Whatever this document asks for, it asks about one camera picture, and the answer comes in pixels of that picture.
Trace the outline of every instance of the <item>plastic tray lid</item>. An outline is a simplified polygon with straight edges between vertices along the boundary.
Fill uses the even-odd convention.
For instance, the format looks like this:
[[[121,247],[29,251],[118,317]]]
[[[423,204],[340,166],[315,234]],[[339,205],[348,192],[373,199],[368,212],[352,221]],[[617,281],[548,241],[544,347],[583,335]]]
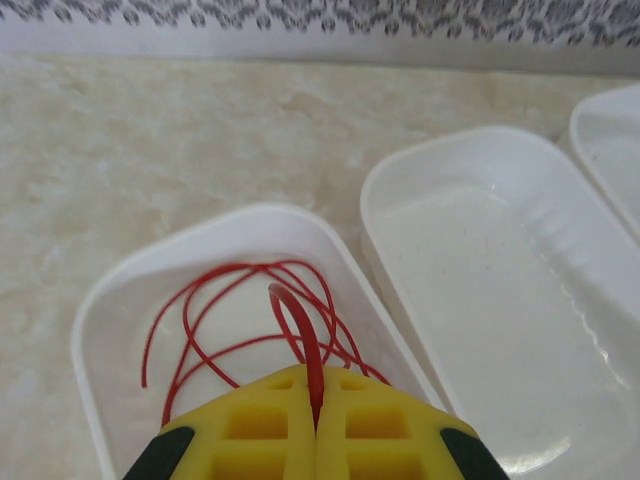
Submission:
[[[564,140],[578,166],[640,242],[640,85],[580,102]]]

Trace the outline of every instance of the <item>white plastic tray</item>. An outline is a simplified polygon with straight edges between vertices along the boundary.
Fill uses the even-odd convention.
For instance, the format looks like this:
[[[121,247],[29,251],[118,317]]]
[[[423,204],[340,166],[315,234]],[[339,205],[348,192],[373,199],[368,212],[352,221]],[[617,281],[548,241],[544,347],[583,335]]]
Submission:
[[[640,242],[640,85],[580,102],[561,141]]]
[[[185,341],[179,312],[170,311],[153,346],[150,388],[142,390],[144,340],[160,306],[188,280],[220,262],[292,256],[310,261],[324,274],[338,314],[365,361],[394,386],[442,407],[338,235],[303,210],[256,206],[134,255],[102,278],[78,310],[72,356],[104,478],[122,478],[159,429],[166,389]],[[225,298],[213,318],[203,322],[199,331],[207,339],[203,345],[214,351],[276,332],[268,283],[258,278]],[[238,352],[221,365],[248,382],[295,363],[286,344],[273,342]],[[226,391],[226,385],[203,369],[178,398],[174,412],[195,408]]]
[[[509,128],[393,155],[363,246],[445,404],[512,478],[637,478],[640,254],[571,161]]]

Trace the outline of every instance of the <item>beige marble surface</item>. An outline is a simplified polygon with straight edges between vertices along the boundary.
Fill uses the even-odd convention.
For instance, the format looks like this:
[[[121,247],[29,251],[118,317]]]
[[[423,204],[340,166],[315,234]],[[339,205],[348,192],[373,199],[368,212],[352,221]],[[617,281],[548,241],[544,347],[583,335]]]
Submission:
[[[0,56],[0,479],[99,478],[69,335],[123,256],[259,200],[327,218],[356,258],[385,155],[495,123],[557,138],[622,80]]]

